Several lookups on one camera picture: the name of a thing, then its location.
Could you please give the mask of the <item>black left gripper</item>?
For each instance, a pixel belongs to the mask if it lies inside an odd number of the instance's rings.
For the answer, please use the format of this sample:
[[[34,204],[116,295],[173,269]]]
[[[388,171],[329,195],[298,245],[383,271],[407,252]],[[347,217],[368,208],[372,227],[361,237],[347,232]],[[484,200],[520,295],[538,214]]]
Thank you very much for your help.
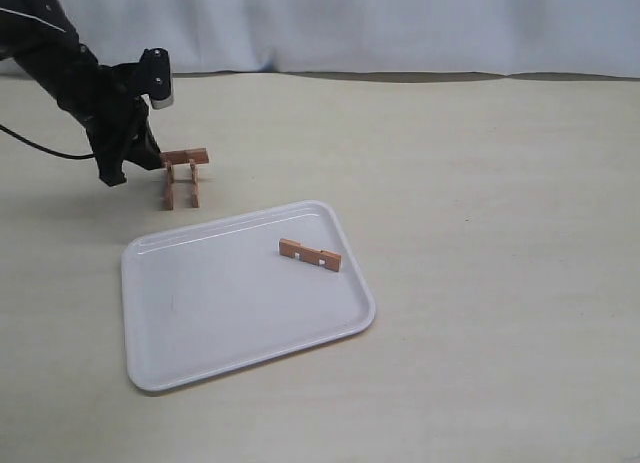
[[[139,112],[140,98],[129,89],[137,67],[137,63],[83,65],[78,70],[74,117],[86,131],[99,179],[107,186],[126,182],[123,159],[147,171],[165,165],[147,122],[136,130],[127,149],[122,137],[127,124]]]

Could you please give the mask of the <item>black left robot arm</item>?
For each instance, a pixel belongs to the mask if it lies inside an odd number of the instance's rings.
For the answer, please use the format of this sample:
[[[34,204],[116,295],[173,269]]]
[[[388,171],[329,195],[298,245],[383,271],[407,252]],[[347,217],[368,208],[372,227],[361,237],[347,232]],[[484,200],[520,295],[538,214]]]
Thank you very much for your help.
[[[1,0],[1,56],[84,128],[106,185],[125,183],[126,161],[146,170],[163,167],[148,115],[173,99],[165,49],[147,49],[136,62],[104,65],[81,42],[59,0]]]

